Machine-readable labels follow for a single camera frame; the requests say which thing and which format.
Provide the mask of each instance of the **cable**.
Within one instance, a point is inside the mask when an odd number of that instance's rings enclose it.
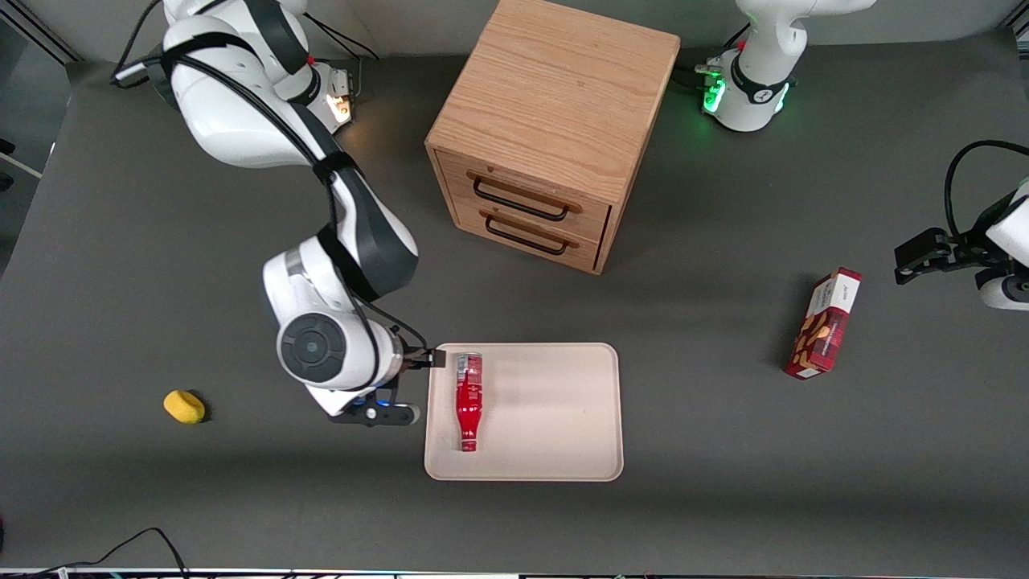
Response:
[[[145,535],[146,533],[149,533],[150,531],[153,531],[157,535],[161,535],[161,538],[164,539],[165,544],[168,545],[168,550],[170,550],[172,552],[172,556],[175,557],[175,566],[179,568],[179,573],[182,574],[182,577],[189,577],[189,574],[186,573],[186,565],[185,565],[185,563],[182,562],[182,556],[179,555],[178,549],[175,548],[175,545],[172,543],[172,540],[168,538],[168,535],[165,535],[165,532],[162,531],[157,527],[148,527],[148,528],[144,529],[143,531],[140,531],[139,533],[137,533],[137,534],[133,535],[132,537],[126,539],[125,541],[118,543],[111,550],[109,550],[106,553],[104,553],[104,556],[98,558],[97,560],[78,560],[78,562],[75,562],[75,563],[66,563],[64,565],[59,565],[57,567],[51,567],[49,569],[40,571],[38,573],[33,573],[31,575],[28,575],[25,579],[40,579],[41,577],[49,575],[49,574],[54,573],[55,571],[57,571],[59,569],[62,569],[62,568],[66,568],[66,567],[72,567],[72,568],[75,568],[75,567],[94,567],[94,566],[100,565],[100,564],[104,563],[105,560],[107,560],[107,557],[109,557],[112,554],[114,554],[115,551],[117,551],[121,547],[125,547],[129,543],[132,543],[136,539],[139,539],[140,536]]]
[[[179,57],[178,59],[176,59],[175,64],[182,64],[182,65],[187,66],[189,68],[192,68],[194,70],[199,70],[200,72],[203,72],[203,73],[211,76],[215,80],[218,80],[219,82],[221,82],[225,87],[227,87],[228,89],[233,91],[235,94],[237,94],[238,96],[240,96],[243,100],[245,100],[248,104],[250,104],[255,109],[257,109],[258,112],[260,112],[265,118],[268,118],[268,120],[270,122],[272,122],[279,131],[281,131],[283,133],[283,135],[285,135],[286,138],[293,144],[293,146],[295,146],[297,148],[297,150],[299,150],[300,153],[304,154],[304,156],[308,160],[308,162],[310,162],[311,165],[314,165],[315,162],[318,161],[318,159],[315,157],[314,151],[312,151],[308,147],[307,143],[304,142],[304,140],[300,138],[300,136],[297,135],[296,132],[293,131],[293,129],[291,126],[289,126],[289,124],[287,124],[274,110],[272,110],[272,108],[268,105],[268,103],[265,103],[260,97],[258,97],[252,91],[250,91],[249,88],[247,88],[246,86],[244,86],[243,84],[241,84],[240,82],[238,82],[237,80],[235,80],[234,78],[232,78],[230,76],[228,76],[227,74],[223,73],[222,71],[220,71],[220,70],[212,67],[211,65],[209,65],[209,64],[207,64],[207,63],[205,63],[203,61],[199,61],[199,60],[193,59],[191,57],[183,55],[183,56]],[[336,218],[335,195],[332,192],[332,186],[330,184],[326,184],[325,190],[326,190],[326,194],[327,194],[328,201],[329,201],[329,218],[331,219],[330,222],[332,223],[333,230],[335,230],[336,234],[339,234],[340,222],[339,222],[339,220]],[[336,276],[342,281],[343,280],[343,276],[340,273],[339,268],[335,267],[334,265],[333,265],[333,268],[335,268]],[[386,318],[386,319],[388,319],[388,320],[396,323],[398,326],[401,326],[402,328],[404,328],[405,330],[407,330],[409,332],[411,332],[412,335],[415,336],[416,338],[418,338],[419,341],[422,343],[422,348],[424,350],[428,350],[427,349],[427,345],[425,342],[425,339],[422,338],[421,334],[419,334],[418,332],[416,332],[414,329],[412,329],[406,324],[404,324],[404,323],[396,320],[392,316],[384,313],[383,311],[379,310],[376,306],[372,306],[371,304],[368,304],[367,302],[364,302],[364,300],[362,300],[359,297],[355,296],[353,294],[353,292],[351,291],[350,286],[348,286],[346,284],[346,282],[342,282],[342,285],[344,287],[344,291],[347,294],[347,298],[350,300],[351,307],[353,307],[354,311],[357,313],[357,317],[361,321],[361,326],[364,327],[364,332],[368,336],[368,340],[370,342],[369,346],[371,348],[371,353],[372,353],[372,359],[375,361],[375,363],[372,365],[371,376],[368,378],[368,382],[363,387],[361,387],[361,388],[367,388],[367,387],[370,387],[370,386],[372,386],[375,384],[376,378],[379,376],[381,361],[380,361],[380,358],[379,358],[379,349],[378,349],[377,343],[376,343],[376,336],[375,336],[375,333],[371,331],[371,325],[368,322],[367,315],[364,314],[364,311],[360,307],[360,304],[358,303],[358,301],[360,301],[364,305],[368,306],[372,312],[375,312],[375,313],[379,314],[380,316],[383,316],[384,318]]]
[[[198,10],[197,13],[198,14],[206,14],[206,13],[210,12],[211,10],[217,8],[221,4],[224,4],[225,2],[227,2],[227,0],[214,0],[213,2],[211,2],[210,4],[208,4],[207,6],[204,6],[203,8],[201,8],[200,10]]]
[[[951,202],[951,188],[953,187],[954,184],[954,173],[955,171],[957,171],[958,165],[961,162],[961,159],[964,158],[966,154],[968,154],[970,151],[981,146],[993,146],[997,148],[1003,148],[1015,152],[1020,152],[1026,156],[1029,156],[1029,147],[1007,141],[998,141],[991,139],[975,141],[973,143],[965,145],[964,148],[959,150],[958,153],[955,154],[954,158],[951,160],[951,165],[947,168],[947,178],[944,180],[944,212],[947,214],[947,226],[949,226],[951,229],[951,237],[954,238],[955,243],[957,243],[958,248],[960,248],[962,252],[964,252],[966,255],[979,261],[981,265],[985,267],[995,267],[997,263],[992,263],[986,257],[978,253],[971,252],[971,249],[965,243],[964,238],[958,231],[957,222],[954,220],[954,205]]]
[[[364,59],[357,59],[357,87],[354,88],[354,98],[361,96],[361,88],[364,87]]]
[[[333,42],[335,42],[336,44],[343,46],[343,49],[347,50],[348,52],[350,52],[350,56],[354,57],[357,60],[361,60],[361,57],[357,52],[355,52],[353,48],[351,48],[350,46],[348,46],[347,44],[345,44],[343,42],[343,40],[340,40],[339,38],[336,38],[335,36],[333,36],[332,33],[329,32],[329,29],[325,27],[325,25],[316,22],[315,26],[317,26],[319,29],[321,29],[321,31],[325,33],[325,36],[328,36],[329,38],[331,38]]]
[[[746,32],[748,28],[750,28],[750,23],[749,22],[747,24],[745,24],[743,26],[743,28],[740,29],[739,32],[737,32],[736,34],[734,34],[732,38],[730,38],[729,40],[726,40],[725,43],[721,45],[721,47],[722,48],[728,48],[728,47],[732,46],[733,42],[736,42],[736,39],[739,38],[740,36],[742,36],[743,33]]]
[[[136,36],[139,35],[140,29],[143,28],[143,23],[146,22],[146,17],[150,15],[150,12],[153,10],[154,6],[159,4],[161,1],[162,0],[150,0],[150,3],[146,5],[146,9],[143,10],[143,14],[139,16],[138,21],[136,21],[136,28],[132,30],[132,35],[129,36],[129,42],[126,43],[126,49],[121,51],[121,58],[118,59],[118,64],[114,65],[115,72],[121,70],[121,67],[125,66],[126,60],[129,59],[129,52],[132,51],[132,46],[133,44],[136,43]],[[149,78],[145,77],[145,78],[140,78],[139,80],[131,82],[129,84],[121,84],[120,80],[112,77],[111,83],[117,86],[118,88],[134,88],[146,82],[147,80],[149,80]]]
[[[280,117],[274,110],[272,110],[270,106],[268,106],[268,103],[261,100],[260,97],[255,95],[249,88],[247,88],[237,80],[233,79],[224,72],[218,70],[217,68],[214,68],[213,66],[203,61],[193,59],[192,57],[183,55],[179,57],[175,61],[175,63],[185,65],[194,70],[199,70],[213,77],[215,80],[221,82],[226,88],[236,93],[248,104],[256,108],[257,111],[261,113],[261,115],[263,115],[270,122],[272,122],[272,124],[275,124],[275,128],[280,130],[283,133],[283,135],[285,135],[285,137],[289,140],[289,142],[292,143],[292,145],[295,146],[296,149],[300,151],[300,154],[304,155],[304,158],[307,159],[309,164],[314,165],[315,162],[318,161],[318,158],[315,157],[314,152],[308,147],[307,143],[304,142],[304,139],[301,139],[300,136],[297,135],[295,131],[293,131],[292,126],[287,124],[285,120],[282,119],[282,117]]]
[[[340,32],[339,30],[335,30],[334,28],[330,27],[329,25],[327,25],[327,24],[319,21],[318,19],[312,16],[308,12],[304,12],[304,16],[307,17],[309,21],[311,21],[311,22],[315,23],[316,25],[318,25],[318,28],[321,28],[326,33],[336,34],[341,38],[343,38],[344,40],[347,40],[348,42],[350,42],[352,44],[357,44],[358,46],[360,46],[360,47],[364,48],[365,50],[367,50],[367,52],[369,55],[371,55],[371,58],[376,59],[377,61],[380,60],[379,55],[377,55],[375,50],[372,50],[371,48],[368,48],[366,45],[358,42],[357,40],[354,40],[353,38],[347,36],[346,34],[342,33],[342,32]]]
[[[426,351],[426,352],[428,352],[428,350],[429,350],[429,345],[428,345],[428,342],[426,342],[426,341],[425,341],[425,338],[423,338],[423,337],[422,337],[422,335],[421,335],[421,334],[419,334],[417,330],[415,330],[415,329],[414,329],[414,328],[412,328],[411,326],[407,326],[406,324],[404,324],[403,322],[401,322],[401,321],[397,320],[396,318],[393,318],[393,317],[392,317],[391,315],[389,315],[389,314],[387,314],[387,313],[383,312],[383,311],[382,311],[381,309],[379,309],[378,306],[376,306],[376,305],[374,305],[374,304],[371,304],[371,303],[368,303],[367,301],[365,301],[365,300],[364,300],[364,298],[361,298],[360,296],[358,296],[358,297],[357,297],[357,299],[358,299],[358,300],[359,300],[359,301],[361,302],[361,304],[363,304],[363,305],[364,305],[364,307],[366,307],[366,309],[368,309],[369,311],[371,311],[371,312],[374,312],[374,313],[378,314],[379,316],[381,316],[381,317],[385,318],[386,320],[388,320],[388,321],[392,322],[393,324],[396,324],[396,325],[397,325],[397,326],[399,326],[400,328],[403,328],[404,330],[406,330],[409,334],[411,334],[412,336],[414,336],[414,337],[415,337],[415,339],[416,339],[416,340],[418,340],[418,343],[419,343],[419,347],[420,347],[420,348],[421,348],[421,349],[422,349],[423,351]]]
[[[691,78],[693,80],[683,80],[681,77],[676,77],[675,73],[679,72],[679,73],[683,73],[683,75],[684,75],[684,73],[687,70],[689,71],[688,78]],[[685,67],[681,67],[681,68],[676,67],[675,69],[672,70],[671,76],[668,77],[668,80],[669,80],[668,88],[672,89],[672,86],[679,86],[681,88],[681,91],[676,91],[677,93],[688,93],[688,92],[694,92],[695,93],[695,92],[698,92],[698,91],[701,91],[701,92],[705,91],[706,88],[697,85],[697,80],[696,79],[697,79],[697,73],[694,72],[694,69],[691,69],[691,68],[690,69],[686,69]]]

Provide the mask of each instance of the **green led light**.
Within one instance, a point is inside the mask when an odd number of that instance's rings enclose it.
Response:
[[[786,99],[786,93],[789,91],[789,82],[782,87],[782,95],[779,96],[779,104],[775,105],[775,111],[779,112],[782,110],[782,101]]]
[[[725,81],[718,78],[714,84],[708,86],[707,93],[704,95],[704,108],[708,112],[714,112],[718,110],[718,104],[721,103],[721,95],[725,92]]]

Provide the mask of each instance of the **black metal handle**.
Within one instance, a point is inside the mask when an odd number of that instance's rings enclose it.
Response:
[[[544,253],[549,253],[552,255],[560,255],[560,254],[562,254],[562,253],[565,252],[565,249],[568,248],[568,242],[567,241],[563,241],[561,243],[561,248],[560,249],[554,249],[554,248],[547,247],[545,245],[540,245],[539,243],[536,243],[534,241],[529,241],[528,239],[522,239],[521,237],[519,237],[517,234],[511,234],[511,233],[509,233],[509,232],[507,232],[505,230],[500,230],[498,228],[492,227],[492,226],[490,226],[491,222],[493,222],[493,215],[487,215],[486,216],[486,230],[492,232],[493,234],[496,234],[497,237],[503,237],[504,239],[507,239],[509,241],[513,241],[514,243],[521,243],[522,245],[525,245],[527,247],[532,247],[533,249],[535,249],[537,251],[542,251]]]
[[[518,202],[514,202],[514,201],[510,201],[508,198],[504,198],[502,196],[497,196],[496,194],[492,194],[492,193],[486,192],[485,190],[478,188],[478,185],[482,184],[482,183],[483,183],[483,178],[482,177],[475,177],[475,182],[471,183],[471,188],[472,188],[472,190],[475,191],[475,195],[477,195],[477,196],[480,196],[482,198],[485,198],[487,201],[492,201],[494,203],[499,203],[499,204],[501,204],[501,205],[503,205],[505,207],[510,207],[511,209],[518,209],[519,211],[523,211],[523,212],[529,213],[530,215],[533,215],[534,217],[540,217],[540,218],[546,219],[548,221],[560,221],[560,220],[562,220],[562,219],[564,219],[565,217],[568,216],[568,209],[570,209],[570,207],[568,207],[568,205],[565,205],[565,208],[562,209],[560,213],[547,213],[546,211],[540,211],[539,209],[536,209],[536,208],[533,208],[533,207],[529,207],[528,205],[522,205],[521,203],[518,203]]]

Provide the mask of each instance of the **white tray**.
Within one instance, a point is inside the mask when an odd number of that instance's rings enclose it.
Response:
[[[436,480],[606,482],[622,474],[618,357],[607,345],[443,345],[429,375],[425,471]],[[477,450],[461,453],[456,359],[483,355]]]

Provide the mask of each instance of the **yellow sponge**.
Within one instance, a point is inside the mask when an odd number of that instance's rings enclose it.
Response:
[[[204,420],[204,403],[186,391],[172,391],[165,397],[165,410],[183,425],[196,425]]]

